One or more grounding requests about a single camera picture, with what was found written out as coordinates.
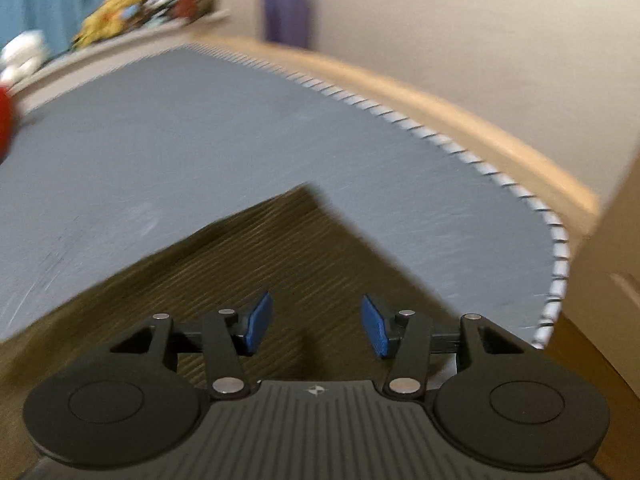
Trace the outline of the olive corduroy pants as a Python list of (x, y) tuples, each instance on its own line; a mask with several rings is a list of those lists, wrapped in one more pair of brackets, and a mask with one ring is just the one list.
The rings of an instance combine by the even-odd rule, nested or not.
[(374, 355), (361, 327), (364, 295), (440, 324), (458, 322), (334, 217), (313, 188), (293, 188), (59, 302), (3, 341), (2, 477), (14, 479), (36, 461), (21, 411), (40, 380), (154, 313), (195, 320), (265, 292), (273, 319), (256, 356), (244, 361), (250, 379), (382, 380), (390, 366)]

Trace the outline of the grey quilted mattress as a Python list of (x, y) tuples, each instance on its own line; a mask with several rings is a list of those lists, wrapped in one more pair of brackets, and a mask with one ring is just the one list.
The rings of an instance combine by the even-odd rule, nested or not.
[(449, 136), (303, 73), (173, 48), (29, 112), (1, 165), (1, 333), (210, 222), (310, 183), (457, 312), (548, 344), (567, 232)]

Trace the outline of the red folded quilt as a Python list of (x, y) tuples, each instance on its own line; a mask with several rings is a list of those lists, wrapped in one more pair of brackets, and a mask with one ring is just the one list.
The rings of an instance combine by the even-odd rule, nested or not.
[(0, 162), (8, 156), (20, 113), (8, 87), (0, 86)]

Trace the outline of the yellow plush toy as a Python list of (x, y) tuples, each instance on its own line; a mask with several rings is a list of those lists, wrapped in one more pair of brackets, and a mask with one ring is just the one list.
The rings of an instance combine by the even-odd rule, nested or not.
[(77, 51), (118, 36), (127, 27), (124, 12), (130, 6), (140, 6), (144, 2), (145, 0), (104, 0), (84, 19), (79, 32), (70, 42), (70, 48)]

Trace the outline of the white mushroom plush toy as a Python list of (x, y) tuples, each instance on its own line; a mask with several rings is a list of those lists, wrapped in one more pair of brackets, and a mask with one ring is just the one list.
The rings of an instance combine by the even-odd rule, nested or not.
[(1, 83), (12, 87), (32, 76), (49, 58), (42, 30), (26, 30), (9, 41), (1, 51)]

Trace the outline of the wooden bed frame edge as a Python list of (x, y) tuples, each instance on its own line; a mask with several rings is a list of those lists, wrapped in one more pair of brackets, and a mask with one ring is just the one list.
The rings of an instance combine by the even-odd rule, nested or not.
[(220, 47), (275, 62), (378, 101), (445, 133), (504, 171), (551, 206), (572, 232), (584, 236), (597, 224), (598, 196), (582, 182), (515, 136), (457, 105), (314, 51), (215, 34), (196, 34), (193, 40), (201, 46)]

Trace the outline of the purple folder against wall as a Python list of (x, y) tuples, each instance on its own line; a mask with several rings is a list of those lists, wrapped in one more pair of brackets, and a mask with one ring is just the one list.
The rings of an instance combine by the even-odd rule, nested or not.
[(309, 49), (311, 15), (311, 0), (262, 0), (265, 40)]

